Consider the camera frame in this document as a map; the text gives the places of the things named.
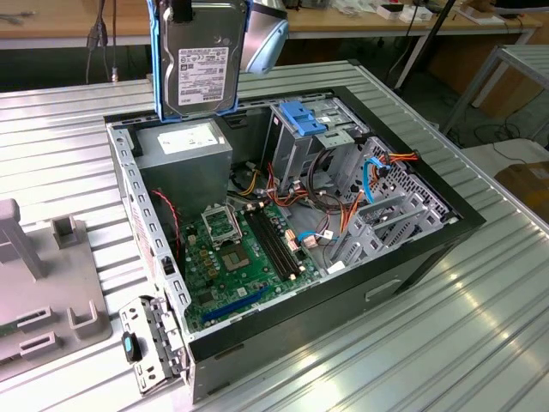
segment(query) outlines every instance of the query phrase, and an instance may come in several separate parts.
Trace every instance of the ribbed metal surface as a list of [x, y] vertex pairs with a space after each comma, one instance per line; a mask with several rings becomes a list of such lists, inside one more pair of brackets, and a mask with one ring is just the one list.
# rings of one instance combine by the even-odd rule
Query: ribbed metal surface
[[506, 45], [502, 50], [505, 59], [519, 70], [549, 88], [549, 45]]
[[[549, 245], [542, 223], [359, 67], [279, 68], [262, 80], [242, 76], [239, 89], [248, 97], [335, 85], [348, 86], [418, 149], [487, 223], [418, 287], [195, 409], [547, 410]], [[117, 310], [151, 291], [102, 116], [152, 109], [151, 100], [145, 81], [0, 96], [0, 192], [19, 201], [26, 230], [64, 213], [86, 221], [114, 329], [105, 342], [2, 382], [6, 410], [191, 409], [179, 382], [141, 400], [119, 343]]]

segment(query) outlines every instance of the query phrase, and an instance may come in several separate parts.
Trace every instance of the blue expansion slot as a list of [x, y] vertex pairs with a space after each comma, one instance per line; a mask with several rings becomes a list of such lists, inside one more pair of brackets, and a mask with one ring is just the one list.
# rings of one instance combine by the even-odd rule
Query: blue expansion slot
[[261, 299], [262, 295], [268, 291], [270, 287], [267, 286], [265, 288], [259, 289], [254, 294], [251, 294], [250, 296], [246, 296], [245, 298], [242, 298], [241, 300], [237, 300], [236, 302], [229, 303], [228, 305], [225, 305], [223, 307], [220, 307], [219, 309], [215, 309], [212, 312], [205, 313], [202, 315], [202, 322], [208, 322], [212, 319], [217, 319], [222, 316], [225, 316], [231, 312], [234, 312], [241, 307], [251, 305], [252, 303], [256, 303], [258, 300]]

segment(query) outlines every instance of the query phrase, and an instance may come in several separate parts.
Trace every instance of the white label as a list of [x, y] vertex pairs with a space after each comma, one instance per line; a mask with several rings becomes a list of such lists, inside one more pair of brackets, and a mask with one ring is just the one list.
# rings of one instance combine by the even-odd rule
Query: white label
[[179, 49], [179, 105], [223, 99], [228, 47]]
[[328, 273], [332, 274], [332, 273], [335, 273], [337, 272], [338, 270], [342, 270], [342, 269], [345, 269], [345, 264], [343, 264], [343, 262], [340, 260], [334, 264], [332, 264], [329, 268], [327, 268], [326, 270], [328, 271]]
[[217, 139], [207, 124], [199, 124], [190, 129], [160, 133], [158, 142], [164, 153], [171, 155], [172, 153], [217, 144]]
[[333, 237], [334, 237], [334, 232], [332, 232], [331, 230], [324, 231], [323, 238], [332, 240]]
[[542, 169], [541, 167], [532, 167], [530, 169], [530, 172], [532, 172], [538, 179], [549, 179], [549, 172], [546, 169]]

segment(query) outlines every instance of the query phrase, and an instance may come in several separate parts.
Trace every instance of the blue latch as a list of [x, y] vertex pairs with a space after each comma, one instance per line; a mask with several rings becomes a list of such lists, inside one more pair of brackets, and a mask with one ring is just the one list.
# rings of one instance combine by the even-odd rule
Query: blue latch
[[301, 136], [310, 136], [315, 133], [323, 133], [328, 128], [325, 124], [317, 122], [312, 111], [306, 109], [300, 101], [286, 101], [281, 103], [281, 110], [290, 123], [298, 128]]

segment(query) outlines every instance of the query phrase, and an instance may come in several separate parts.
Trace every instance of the hard drive label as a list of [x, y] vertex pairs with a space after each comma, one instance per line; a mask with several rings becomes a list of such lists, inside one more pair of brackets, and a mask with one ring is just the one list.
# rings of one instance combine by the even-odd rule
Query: hard drive label
[[158, 142], [166, 155], [218, 143], [207, 124], [199, 124], [190, 129], [160, 133]]
[[179, 49], [180, 106], [223, 99], [228, 56], [228, 47]]

